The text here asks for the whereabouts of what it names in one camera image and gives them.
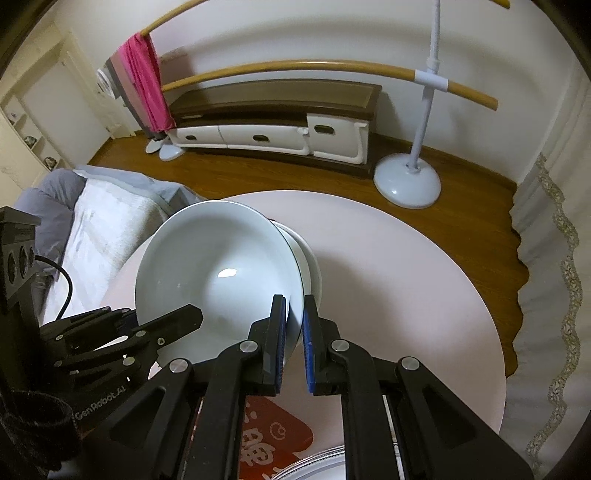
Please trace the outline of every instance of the bed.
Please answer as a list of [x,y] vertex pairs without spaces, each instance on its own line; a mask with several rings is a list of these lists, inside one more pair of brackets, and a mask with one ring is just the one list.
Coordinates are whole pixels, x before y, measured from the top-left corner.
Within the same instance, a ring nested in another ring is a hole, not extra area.
[[[68,317],[98,308],[138,246],[175,212],[202,200],[178,183],[84,166],[50,173],[38,188],[25,190],[15,208],[41,218],[37,255],[61,264],[72,278]],[[55,320],[68,293],[65,276],[45,265],[33,290],[40,325]]]

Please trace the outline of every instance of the bamboo pole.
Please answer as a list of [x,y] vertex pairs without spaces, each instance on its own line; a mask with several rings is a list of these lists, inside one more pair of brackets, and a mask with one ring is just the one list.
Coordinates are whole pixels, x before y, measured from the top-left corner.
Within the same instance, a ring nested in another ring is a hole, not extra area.
[[[511,2],[509,0],[491,0],[491,1],[493,3],[496,3],[497,5],[500,5],[504,8],[506,8],[507,10],[509,10],[511,8]],[[189,0],[188,2],[185,2],[182,5],[179,5],[177,8],[173,8],[170,12],[164,14],[159,19],[153,21],[150,25],[148,25],[146,28],[141,30],[139,33],[142,35],[142,37],[145,37],[145,36],[149,35],[150,32],[156,30],[160,25],[165,24],[168,20],[172,20],[174,17],[177,17],[180,14],[186,12],[187,10],[190,10],[193,7],[196,7],[197,5],[202,4],[204,2],[207,2],[207,0]]]
[[[415,78],[415,70],[407,69],[405,67],[373,63],[369,61],[279,60],[266,61],[262,63],[248,63],[246,65],[228,67],[225,69],[214,70],[213,72],[192,75],[190,77],[177,80],[176,82],[167,83],[166,85],[162,86],[162,91],[168,92],[170,90],[193,85],[195,83],[206,82],[208,80],[217,80],[226,77],[234,77],[236,75],[263,72],[285,72],[289,70],[324,70],[330,72],[367,73],[369,75],[379,75],[382,77],[406,80],[407,82],[414,82]],[[495,98],[485,93],[479,92],[478,90],[474,90],[470,87],[462,85],[461,83],[450,81],[447,91],[490,108],[491,110],[496,110],[499,106],[499,102]]]
[[511,2],[509,2],[509,0],[491,0],[491,2],[496,3],[507,10],[511,8]]

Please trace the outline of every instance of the white ceramic bowl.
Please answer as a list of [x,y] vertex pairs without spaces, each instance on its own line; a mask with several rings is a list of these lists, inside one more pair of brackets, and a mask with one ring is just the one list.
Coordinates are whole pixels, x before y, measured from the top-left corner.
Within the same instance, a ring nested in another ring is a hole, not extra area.
[[318,259],[306,240],[299,233],[275,220],[273,220],[273,224],[283,234],[295,255],[297,264],[300,267],[304,295],[311,293],[316,301],[316,307],[320,307],[320,301],[322,300],[322,275],[320,274]]
[[287,360],[300,335],[304,306],[294,254],[256,210],[210,200],[177,212],[160,226],[139,265],[135,306],[141,325],[188,303],[200,308],[201,327],[161,348],[158,357],[160,365],[178,357],[197,363],[246,339],[251,324],[268,317],[275,294],[290,305]]
[[296,239],[287,233],[284,228],[282,228],[282,224],[276,222],[275,220],[272,220],[271,222],[278,228],[278,230],[283,235],[283,238],[287,240],[287,244],[290,246],[291,251],[294,254],[295,261],[297,262],[297,266],[300,269],[301,284],[304,287],[304,295],[308,295],[312,291],[312,279],[310,278],[310,268],[308,267],[308,261],[306,260],[304,251],[301,249],[298,242],[296,242]]

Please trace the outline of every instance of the pink cloth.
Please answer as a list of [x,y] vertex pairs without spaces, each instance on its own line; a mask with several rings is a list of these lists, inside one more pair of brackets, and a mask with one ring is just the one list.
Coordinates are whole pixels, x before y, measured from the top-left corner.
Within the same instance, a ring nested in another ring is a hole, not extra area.
[[160,65],[152,39],[136,33],[117,50],[129,78],[144,105],[153,132],[175,128],[162,94]]

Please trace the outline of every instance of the white plastic stand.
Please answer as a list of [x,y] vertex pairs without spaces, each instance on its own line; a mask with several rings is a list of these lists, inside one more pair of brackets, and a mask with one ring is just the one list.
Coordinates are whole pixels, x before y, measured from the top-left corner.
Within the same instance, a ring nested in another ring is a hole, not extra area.
[[[441,22],[440,0],[433,0],[433,24],[431,25],[431,51],[427,60],[428,72],[437,74],[439,70],[439,29]],[[441,193],[441,182],[431,165],[419,158],[435,89],[423,89],[423,116],[414,137],[413,148],[409,154],[388,155],[378,164],[374,173],[374,183],[379,192],[395,205],[421,209],[437,201]]]
[[374,183],[378,191],[390,202],[405,208],[426,208],[437,200],[441,183],[435,169],[422,158],[417,171],[407,165],[410,155],[389,155],[375,169]]
[[148,142],[148,145],[146,145],[146,153],[156,153],[158,150],[160,150],[163,143],[164,143],[164,138],[162,140],[155,140],[155,139],[150,140]]
[[173,145],[170,137],[166,137],[160,147],[160,160],[171,161],[185,153],[184,148]]

